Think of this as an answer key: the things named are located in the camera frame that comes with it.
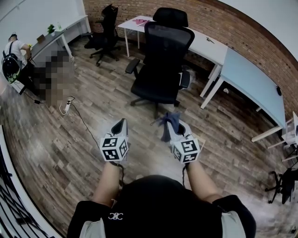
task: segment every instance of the person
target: person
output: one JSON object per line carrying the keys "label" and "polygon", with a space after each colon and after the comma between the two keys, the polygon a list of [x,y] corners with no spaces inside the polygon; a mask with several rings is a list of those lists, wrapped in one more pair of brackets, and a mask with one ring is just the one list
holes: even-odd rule
{"label": "person", "polygon": [[192,190],[161,175],[124,185],[107,162],[91,201],[78,203],[67,238],[254,238],[256,222],[236,195],[222,197],[198,161],[186,166]]}
{"label": "person", "polygon": [[[36,89],[32,78],[34,73],[34,66],[30,62],[30,60],[32,59],[30,47],[27,44],[23,43],[22,41],[18,40],[17,35],[13,33],[9,37],[8,43],[4,47],[5,55],[9,54],[9,48],[12,42],[13,42],[13,45],[12,45],[11,53],[15,54],[18,60],[22,62],[21,64],[22,69],[21,69],[21,73],[18,78],[18,81],[21,82],[32,93],[38,96],[38,90]],[[26,51],[27,59],[25,59],[21,50]]]}

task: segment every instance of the power strip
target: power strip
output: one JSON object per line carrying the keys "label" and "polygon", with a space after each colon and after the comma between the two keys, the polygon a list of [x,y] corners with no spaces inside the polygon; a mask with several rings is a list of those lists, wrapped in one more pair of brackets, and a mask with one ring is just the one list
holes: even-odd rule
{"label": "power strip", "polygon": [[71,100],[67,100],[67,104],[66,104],[66,107],[65,107],[65,114],[68,113],[70,105],[71,105]]}

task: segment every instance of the chair headrest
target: chair headrest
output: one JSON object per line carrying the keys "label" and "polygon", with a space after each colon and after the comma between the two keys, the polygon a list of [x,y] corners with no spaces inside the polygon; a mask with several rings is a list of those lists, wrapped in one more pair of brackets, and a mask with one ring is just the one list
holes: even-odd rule
{"label": "chair headrest", "polygon": [[117,7],[112,6],[112,4],[108,5],[102,10],[102,16],[105,17],[107,15],[110,15],[111,13],[114,13],[118,9]]}
{"label": "chair headrest", "polygon": [[159,8],[153,20],[168,26],[188,27],[187,13],[174,8]]}

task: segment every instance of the pink object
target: pink object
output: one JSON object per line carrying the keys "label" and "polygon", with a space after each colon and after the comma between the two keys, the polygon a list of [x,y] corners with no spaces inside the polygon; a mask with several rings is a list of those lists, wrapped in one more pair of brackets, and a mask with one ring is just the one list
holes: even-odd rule
{"label": "pink object", "polygon": [[150,20],[135,19],[135,20],[133,20],[133,21],[135,21],[135,23],[136,23],[137,25],[141,24],[141,25],[139,25],[139,26],[145,26],[145,24],[146,24],[147,22],[149,22]]}

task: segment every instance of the light blue desk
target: light blue desk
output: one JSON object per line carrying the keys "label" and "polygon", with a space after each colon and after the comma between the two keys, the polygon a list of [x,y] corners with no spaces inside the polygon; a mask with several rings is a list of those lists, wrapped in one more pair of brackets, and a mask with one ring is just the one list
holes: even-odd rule
{"label": "light blue desk", "polygon": [[277,85],[256,65],[230,48],[228,48],[220,78],[201,108],[205,108],[224,81],[254,101],[278,124],[277,127],[254,137],[253,142],[285,128],[284,100],[276,91]]}

